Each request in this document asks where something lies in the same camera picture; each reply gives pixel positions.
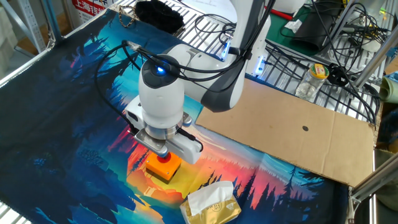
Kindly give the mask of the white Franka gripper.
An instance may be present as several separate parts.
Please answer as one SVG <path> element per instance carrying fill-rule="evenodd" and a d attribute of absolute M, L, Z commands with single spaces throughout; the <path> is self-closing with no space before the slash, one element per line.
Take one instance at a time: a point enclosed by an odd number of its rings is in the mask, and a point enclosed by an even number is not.
<path fill-rule="evenodd" d="M 194 164 L 201 156 L 203 145 L 195 136 L 184 130 L 192 124 L 192 117 L 178 113 L 178 122 L 169 128 L 155 128 L 144 119 L 144 109 L 140 98 L 135 97 L 125 108 L 128 120 L 137 128 L 134 139 L 156 155 L 171 157 L 171 152 L 189 164 Z"/>

